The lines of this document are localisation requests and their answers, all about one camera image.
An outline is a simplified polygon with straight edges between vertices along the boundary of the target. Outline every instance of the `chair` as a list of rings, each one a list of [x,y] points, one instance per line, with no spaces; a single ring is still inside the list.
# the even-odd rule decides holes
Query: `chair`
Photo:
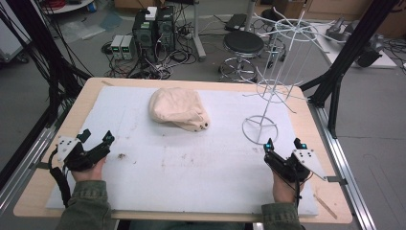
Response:
[[[224,36],[224,48],[236,55],[221,63],[218,68],[221,73],[219,81],[224,78],[238,82],[257,82],[256,66],[248,59],[260,55],[264,43],[256,34],[245,31],[234,31]]]

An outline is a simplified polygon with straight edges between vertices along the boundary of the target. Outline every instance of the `metal frame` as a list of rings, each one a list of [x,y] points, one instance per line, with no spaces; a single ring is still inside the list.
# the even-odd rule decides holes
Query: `metal frame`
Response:
[[[322,137],[324,138],[324,141],[326,141],[326,145],[328,145],[331,160],[334,160],[334,167],[337,175],[347,182],[342,184],[342,188],[347,193],[349,199],[348,201],[350,201],[352,204],[352,211],[357,216],[360,227],[365,230],[376,229],[367,204],[365,203],[358,185],[356,184],[346,155],[344,154],[339,141],[330,133],[328,129],[328,115],[326,111],[323,108],[318,108],[311,105],[309,108],[312,112],[313,118],[318,118],[318,120],[314,120],[318,122],[318,128],[320,129],[319,131],[323,132],[324,134]]]
[[[36,165],[50,146],[56,132],[57,129],[55,124],[49,128],[45,127],[42,129],[32,147],[4,186],[4,189],[0,193],[0,218],[6,211],[14,196],[20,191],[20,188],[33,175]]]

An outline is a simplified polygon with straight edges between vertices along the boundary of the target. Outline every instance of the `black strap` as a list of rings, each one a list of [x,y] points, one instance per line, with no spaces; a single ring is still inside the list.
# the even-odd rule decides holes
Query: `black strap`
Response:
[[[57,186],[60,189],[63,205],[65,205],[65,207],[67,208],[68,201],[71,198],[71,189],[69,188],[68,180],[66,179],[65,175],[62,173],[60,168],[58,167],[52,168],[52,159],[56,153],[57,148],[51,153],[51,156],[48,161],[48,169],[50,169],[50,174],[54,178]]]

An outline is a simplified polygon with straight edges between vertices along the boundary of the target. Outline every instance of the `metal bracket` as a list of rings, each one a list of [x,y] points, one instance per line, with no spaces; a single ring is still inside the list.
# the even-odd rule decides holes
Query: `metal bracket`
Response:
[[[294,149],[293,154],[308,170],[314,172],[322,180],[327,180],[326,173],[313,149]]]
[[[74,147],[80,143],[79,138],[59,136],[59,144],[57,145],[57,161],[62,162],[69,153],[74,149]]]

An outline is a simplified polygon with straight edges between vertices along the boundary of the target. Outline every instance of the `computer tower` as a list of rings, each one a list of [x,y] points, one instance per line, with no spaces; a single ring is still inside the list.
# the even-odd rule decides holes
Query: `computer tower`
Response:
[[[149,62],[156,62],[155,51],[158,51],[156,21],[147,21],[146,13],[139,11],[135,16],[132,33],[138,58],[142,61],[143,58],[147,58]]]
[[[158,9],[157,26],[161,50],[172,52],[175,50],[175,25],[173,21],[173,6]]]

